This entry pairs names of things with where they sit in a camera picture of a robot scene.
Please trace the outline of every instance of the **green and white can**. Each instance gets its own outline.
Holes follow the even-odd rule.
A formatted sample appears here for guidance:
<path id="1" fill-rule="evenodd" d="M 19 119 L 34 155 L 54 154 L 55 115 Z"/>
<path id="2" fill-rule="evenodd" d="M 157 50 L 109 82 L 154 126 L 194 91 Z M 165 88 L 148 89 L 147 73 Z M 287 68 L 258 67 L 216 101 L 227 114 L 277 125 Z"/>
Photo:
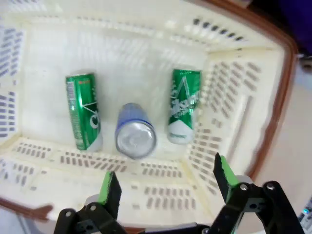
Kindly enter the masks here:
<path id="1" fill-rule="evenodd" d="M 173 70 L 168 140 L 174 144 L 186 144 L 194 138 L 200 78 L 200 71 Z"/>
<path id="2" fill-rule="evenodd" d="M 103 138 L 94 74 L 76 72 L 67 76 L 66 91 L 77 148 L 90 152 L 101 149 Z"/>

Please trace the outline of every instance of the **laundry basket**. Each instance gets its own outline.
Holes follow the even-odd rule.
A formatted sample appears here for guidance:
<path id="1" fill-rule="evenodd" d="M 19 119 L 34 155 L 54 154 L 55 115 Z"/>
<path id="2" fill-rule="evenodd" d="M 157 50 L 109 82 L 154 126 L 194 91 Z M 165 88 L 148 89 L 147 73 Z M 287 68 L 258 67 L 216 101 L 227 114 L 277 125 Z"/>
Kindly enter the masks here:
<path id="1" fill-rule="evenodd" d="M 259 173 L 288 90 L 296 48 L 277 28 L 224 1 L 6 0 L 0 3 L 0 204 L 56 220 L 98 194 L 106 171 L 130 227 L 212 223 L 223 206 L 216 152 L 236 174 Z M 195 138 L 167 140 L 172 70 L 202 70 Z M 65 76 L 97 77 L 103 150 L 76 149 Z M 157 133 L 154 153 L 116 151 L 121 106 Z"/>

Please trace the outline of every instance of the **soda can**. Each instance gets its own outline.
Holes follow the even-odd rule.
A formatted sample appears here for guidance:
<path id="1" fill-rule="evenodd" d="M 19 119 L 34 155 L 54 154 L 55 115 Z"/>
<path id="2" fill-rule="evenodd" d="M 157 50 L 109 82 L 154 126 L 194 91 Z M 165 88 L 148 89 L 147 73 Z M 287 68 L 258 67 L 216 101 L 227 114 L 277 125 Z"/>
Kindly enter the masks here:
<path id="1" fill-rule="evenodd" d="M 90 152 L 101 149 L 103 138 L 94 74 L 77 72 L 67 76 L 66 91 L 77 148 Z"/>
<path id="2" fill-rule="evenodd" d="M 171 143 L 186 144 L 194 138 L 200 78 L 200 71 L 173 70 L 168 125 L 168 140 Z"/>
<path id="3" fill-rule="evenodd" d="M 117 150 L 132 159 L 146 157 L 154 150 L 156 133 L 140 105 L 128 103 L 121 108 L 115 141 Z"/>

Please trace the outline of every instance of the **basket rim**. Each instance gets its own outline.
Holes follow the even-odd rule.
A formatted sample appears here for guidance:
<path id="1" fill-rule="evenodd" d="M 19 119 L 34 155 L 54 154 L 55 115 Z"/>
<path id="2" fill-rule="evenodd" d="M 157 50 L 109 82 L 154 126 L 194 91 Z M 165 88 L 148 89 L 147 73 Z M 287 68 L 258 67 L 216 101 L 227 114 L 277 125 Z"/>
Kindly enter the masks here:
<path id="1" fill-rule="evenodd" d="M 250 167 L 249 172 L 247 173 L 247 175 L 252 180 L 256 180 L 262 166 L 267 159 L 271 144 L 274 141 L 274 136 L 279 131 L 279 122 L 282 121 L 285 117 L 285 112 L 289 104 L 290 94 L 292 92 L 294 83 L 294 72 L 297 62 L 297 45 L 289 35 L 284 33 L 277 26 L 270 23 L 264 17 L 257 15 L 249 9 L 242 8 L 230 1 L 196 0 L 196 3 L 199 3 L 202 7 L 208 7 L 207 3 L 210 5 L 212 4 L 218 8 L 221 8 L 222 10 L 234 14 L 238 19 L 248 21 L 252 26 L 260 29 L 261 32 L 272 36 L 272 38 L 285 50 L 283 70 L 281 74 L 281 80 L 276 92 L 276 98 L 273 104 L 272 116 L 265 131 L 263 142 L 258 152 L 256 153 L 253 165 Z M 13 210 L 16 213 L 23 215 L 24 217 L 43 222 L 48 221 L 48 213 L 53 209 L 52 205 L 45 205 L 32 209 L 4 198 L 0 198 L 0 206 Z M 144 229 L 125 227 L 125 230 L 128 233 L 137 233 Z"/>

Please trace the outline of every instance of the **screw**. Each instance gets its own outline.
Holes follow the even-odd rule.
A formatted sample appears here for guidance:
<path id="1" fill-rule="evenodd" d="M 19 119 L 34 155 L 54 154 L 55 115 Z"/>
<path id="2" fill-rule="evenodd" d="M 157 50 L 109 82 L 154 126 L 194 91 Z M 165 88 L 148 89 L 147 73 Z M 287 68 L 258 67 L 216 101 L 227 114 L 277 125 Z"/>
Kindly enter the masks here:
<path id="1" fill-rule="evenodd" d="M 243 190 L 243 191 L 246 191 L 248 189 L 247 185 L 246 184 L 242 184 L 240 186 L 240 189 Z"/>
<path id="2" fill-rule="evenodd" d="M 201 231 L 201 234 L 208 234 L 209 232 L 209 228 L 204 228 L 202 231 Z"/>
<path id="3" fill-rule="evenodd" d="M 270 190 L 273 190 L 274 186 L 272 184 L 267 184 L 267 188 L 270 189 Z"/>

